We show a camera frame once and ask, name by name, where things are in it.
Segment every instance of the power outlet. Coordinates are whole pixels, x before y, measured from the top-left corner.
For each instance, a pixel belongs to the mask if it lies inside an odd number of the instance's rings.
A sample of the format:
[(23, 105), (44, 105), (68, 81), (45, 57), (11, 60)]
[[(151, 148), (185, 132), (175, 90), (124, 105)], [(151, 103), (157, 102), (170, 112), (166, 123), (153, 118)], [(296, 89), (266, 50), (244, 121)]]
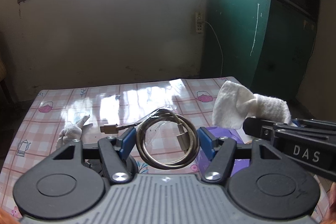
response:
[(201, 12), (195, 13), (195, 18), (196, 18), (196, 32), (204, 33), (203, 13)]

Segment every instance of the purple package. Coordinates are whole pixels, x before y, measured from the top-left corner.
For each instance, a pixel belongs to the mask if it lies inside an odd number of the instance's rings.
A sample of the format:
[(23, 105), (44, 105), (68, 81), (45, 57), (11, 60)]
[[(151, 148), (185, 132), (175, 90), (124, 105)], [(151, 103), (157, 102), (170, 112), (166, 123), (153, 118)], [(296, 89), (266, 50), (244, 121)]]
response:
[[(243, 143), (243, 141), (239, 137), (239, 134), (234, 129), (226, 129), (226, 128), (220, 128), (220, 127), (206, 127), (206, 129), (210, 131), (211, 134), (214, 135), (216, 138), (229, 137), (229, 138), (234, 139), (237, 143)], [(196, 157), (196, 162), (197, 162), (200, 173), (203, 175), (205, 173), (205, 170), (208, 168), (210, 161), (204, 154), (202, 148), (199, 149), (199, 153)], [(249, 164), (250, 164), (250, 160), (235, 160), (234, 166), (232, 168), (231, 176), (237, 173), (239, 170), (248, 167)]]

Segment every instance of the crumpled white cloth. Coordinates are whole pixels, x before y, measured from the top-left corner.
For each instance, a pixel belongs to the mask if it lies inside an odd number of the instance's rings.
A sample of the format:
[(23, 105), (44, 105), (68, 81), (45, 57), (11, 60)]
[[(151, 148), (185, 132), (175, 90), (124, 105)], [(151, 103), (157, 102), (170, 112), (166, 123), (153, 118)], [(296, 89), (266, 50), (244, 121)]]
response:
[(82, 136), (82, 128), (85, 122), (90, 118), (89, 116), (84, 116), (76, 124), (71, 124), (66, 128), (63, 128), (60, 134), (58, 135), (58, 140), (56, 142), (56, 149), (60, 148), (62, 145), (67, 144), (68, 142), (80, 139)]
[(291, 114), (285, 101), (253, 94), (243, 85), (226, 81), (218, 93), (213, 108), (213, 125), (239, 129), (246, 117), (291, 123)]

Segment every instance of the triangular cutout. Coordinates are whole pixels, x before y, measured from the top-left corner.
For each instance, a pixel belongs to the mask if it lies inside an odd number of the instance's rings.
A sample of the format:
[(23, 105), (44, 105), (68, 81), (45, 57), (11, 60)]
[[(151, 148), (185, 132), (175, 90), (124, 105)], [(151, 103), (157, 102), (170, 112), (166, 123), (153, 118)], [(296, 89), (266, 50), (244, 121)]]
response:
[(280, 158), (270, 151), (266, 146), (260, 145), (260, 157), (263, 160), (280, 160)]
[(75, 147), (69, 146), (66, 150), (58, 154), (54, 160), (72, 160), (74, 158)]

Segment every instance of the pink plaid tablecloth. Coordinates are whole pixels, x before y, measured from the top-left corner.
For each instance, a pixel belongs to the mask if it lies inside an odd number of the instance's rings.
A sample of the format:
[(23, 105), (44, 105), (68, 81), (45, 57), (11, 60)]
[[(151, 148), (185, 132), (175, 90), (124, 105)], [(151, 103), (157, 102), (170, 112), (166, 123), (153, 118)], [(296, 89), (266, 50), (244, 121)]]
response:
[[(1, 170), (1, 207), (15, 217), (21, 217), (12, 196), (14, 183), (55, 150), (58, 134), (67, 124), (90, 115), (83, 128), (82, 140), (95, 143), (106, 137), (100, 133), (103, 124), (136, 122), (156, 108), (167, 106), (189, 119), (196, 128), (208, 127), (212, 125), (215, 99), (226, 80), (238, 83), (234, 77), (223, 77), (40, 91), (16, 133)], [(153, 126), (147, 135), (147, 149), (154, 158), (164, 162), (184, 155), (174, 137), (178, 135), (176, 124), (166, 122)], [(131, 155), (137, 160), (141, 173), (198, 172), (195, 162), (179, 170), (154, 169), (142, 161), (136, 147)], [(326, 200), (322, 194), (314, 212), (315, 219), (319, 220), (325, 213)]]

